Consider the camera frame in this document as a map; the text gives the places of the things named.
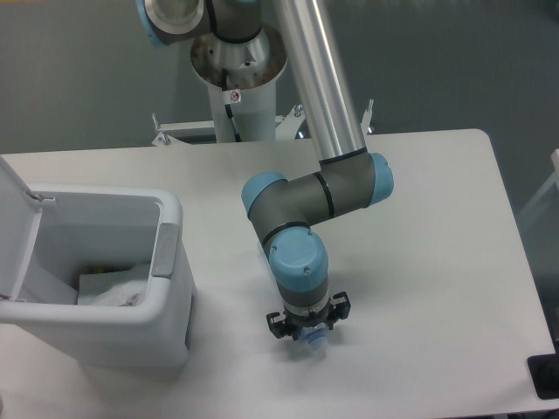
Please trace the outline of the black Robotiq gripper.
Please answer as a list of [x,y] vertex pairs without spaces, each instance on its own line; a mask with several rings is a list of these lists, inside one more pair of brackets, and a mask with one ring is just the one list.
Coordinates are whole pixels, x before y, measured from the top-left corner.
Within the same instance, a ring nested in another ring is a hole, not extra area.
[[319,312],[298,315],[285,308],[283,313],[268,313],[266,323],[276,339],[290,337],[295,340],[295,328],[314,327],[324,323],[327,324],[329,330],[333,330],[334,324],[345,320],[349,316],[350,310],[351,303],[348,294],[338,292]]

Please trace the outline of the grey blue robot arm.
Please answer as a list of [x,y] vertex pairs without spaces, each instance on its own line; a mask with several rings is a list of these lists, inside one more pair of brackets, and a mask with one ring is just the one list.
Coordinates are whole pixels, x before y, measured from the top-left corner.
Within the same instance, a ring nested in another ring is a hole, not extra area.
[[293,68],[319,160],[317,172],[287,180],[278,172],[249,179],[241,193],[282,298],[266,317],[277,338],[321,337],[350,313],[345,292],[328,289],[328,254],[313,226],[387,199],[390,166],[367,149],[350,102],[327,5],[277,1],[278,27],[258,1],[140,1],[148,38],[157,45],[191,39],[190,60],[212,97],[219,141],[275,135],[275,102],[261,97]]

